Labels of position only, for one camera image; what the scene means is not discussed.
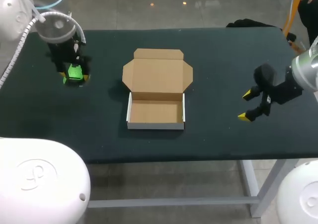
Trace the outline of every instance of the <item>table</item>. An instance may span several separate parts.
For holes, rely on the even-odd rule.
[[[276,28],[86,31],[85,55],[92,56],[91,79],[82,88],[65,87],[45,56],[45,43],[31,34],[0,90],[0,136],[61,142],[86,163],[242,160],[249,197],[91,201],[89,207],[252,204],[259,217],[283,177],[299,158],[318,156],[315,96],[282,106],[253,123],[237,115],[260,100],[244,101],[254,85],[253,70],[271,64],[284,77],[295,57]],[[125,122],[129,90],[122,67],[137,48],[180,49],[193,67],[186,90],[184,131],[133,131]],[[258,191],[250,159],[278,159]]]

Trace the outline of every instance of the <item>table leg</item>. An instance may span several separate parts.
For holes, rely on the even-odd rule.
[[[90,201],[88,208],[237,205],[255,203],[259,203],[258,197],[122,199]]]
[[[281,182],[286,175],[294,169],[298,160],[299,159],[278,159],[275,162],[274,167],[257,195],[259,203],[253,204],[250,207],[250,213],[253,218],[260,218],[266,211],[275,198]]]
[[[259,193],[259,188],[255,177],[252,160],[240,160],[239,164],[242,170],[247,194],[250,197],[257,196]]]

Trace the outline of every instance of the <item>open cardboard box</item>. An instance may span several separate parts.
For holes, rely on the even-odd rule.
[[[131,90],[128,129],[183,130],[183,92],[192,80],[192,67],[180,50],[137,49],[123,68],[123,82]]]

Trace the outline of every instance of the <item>cable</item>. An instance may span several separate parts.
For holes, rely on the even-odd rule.
[[[314,42],[312,43],[312,45],[310,46],[310,49],[312,50],[318,43],[318,36],[317,38],[314,40]]]
[[[63,14],[63,13],[59,13],[59,12],[44,12],[41,14],[41,16],[43,17],[46,17],[46,16],[59,16],[59,17],[62,17],[62,18],[65,18],[67,20],[70,20],[71,22],[74,23],[76,29],[77,29],[77,32],[79,33],[80,35],[80,40],[83,44],[86,44],[86,39],[85,39],[85,35],[84,35],[84,32],[82,30],[82,28],[80,27],[80,25],[76,22],[76,20],[74,20],[72,17],[66,15],[66,14]],[[31,20],[31,22],[27,25],[27,27],[25,28],[24,32],[22,33],[22,37],[20,39],[20,42],[14,52],[14,55],[10,61],[10,63],[8,64],[8,66],[6,67],[4,73],[2,74],[2,77],[0,78],[0,89],[2,88],[5,80],[7,79],[7,77],[9,76],[22,48],[23,48],[23,45],[25,43],[25,40],[26,40],[26,37],[28,36],[28,34],[30,33],[30,30],[31,28],[34,26],[34,24],[39,20],[38,17],[35,17]]]

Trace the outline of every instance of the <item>concrete floor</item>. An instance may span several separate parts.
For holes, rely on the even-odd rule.
[[[282,27],[290,6],[290,0],[70,0],[70,3],[74,19],[83,29],[225,27],[244,18]],[[291,32],[309,46],[307,31],[298,15]],[[5,68],[15,46],[15,43],[2,44],[0,68]],[[253,162],[259,185],[274,162]],[[89,171],[92,200],[244,194],[236,161],[89,165]],[[278,218],[273,202],[262,219],[252,219],[247,206],[234,205],[89,209],[85,223],[278,224]]]

